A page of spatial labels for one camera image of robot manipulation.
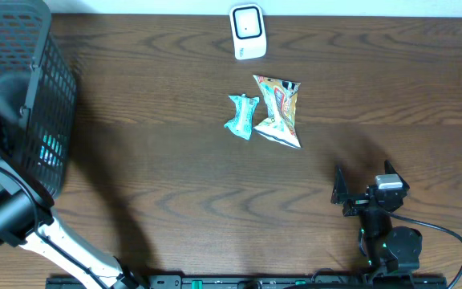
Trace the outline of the yellow snack chip bag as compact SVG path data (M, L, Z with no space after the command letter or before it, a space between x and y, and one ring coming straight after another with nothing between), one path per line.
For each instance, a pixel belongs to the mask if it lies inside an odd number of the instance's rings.
M267 117L253 130L267 140L278 142L294 149L302 146L295 129L296 103L299 82L254 75L263 95Z

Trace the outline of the mint green pack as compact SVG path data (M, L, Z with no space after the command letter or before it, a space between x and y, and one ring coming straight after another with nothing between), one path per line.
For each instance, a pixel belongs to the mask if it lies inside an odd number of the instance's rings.
M250 98L246 94L229 95L229 98L235 104L236 113L234 118L224 124L224 127L235 136L250 140L253 130L253 114L260 98L258 96Z

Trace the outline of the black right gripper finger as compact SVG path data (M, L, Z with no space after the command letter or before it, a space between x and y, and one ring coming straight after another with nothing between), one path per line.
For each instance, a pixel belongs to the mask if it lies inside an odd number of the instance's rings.
M384 173L399 175L389 160L384 161Z
M336 165L334 173L334 187L331 194L330 202L332 204L342 204L349 198L349 191L345 177L341 168Z

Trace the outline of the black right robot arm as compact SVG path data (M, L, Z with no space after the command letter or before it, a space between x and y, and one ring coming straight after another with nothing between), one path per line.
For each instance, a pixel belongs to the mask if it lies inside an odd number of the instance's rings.
M419 269L421 233L391 222L391 214L403 205L409 189L389 161L384 162L384 173L376 176L364 193L350 193L342 170L335 169L331 202L342 206L343 216L359 218L359 246L369 261L369 269L363 273L365 283L409 276Z

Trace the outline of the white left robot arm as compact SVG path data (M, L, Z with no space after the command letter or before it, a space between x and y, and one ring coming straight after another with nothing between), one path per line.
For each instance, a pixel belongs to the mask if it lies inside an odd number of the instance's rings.
M85 288L145 288L117 258L79 236L53 210L45 188L0 149L0 246L49 259Z

